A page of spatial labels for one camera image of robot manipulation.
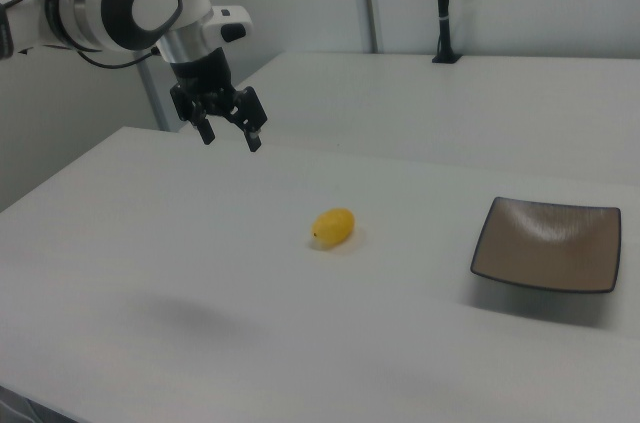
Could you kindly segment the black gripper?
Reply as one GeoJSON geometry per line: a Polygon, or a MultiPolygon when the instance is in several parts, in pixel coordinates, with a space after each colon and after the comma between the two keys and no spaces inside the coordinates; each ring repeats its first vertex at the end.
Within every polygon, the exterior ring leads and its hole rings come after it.
{"type": "Polygon", "coordinates": [[[226,119],[243,132],[249,150],[258,151],[262,145],[260,131],[268,117],[253,87],[235,90],[222,48],[196,61],[171,63],[170,67],[177,81],[170,89],[177,116],[198,131],[205,145],[215,139],[207,112],[228,113],[226,119]]]}

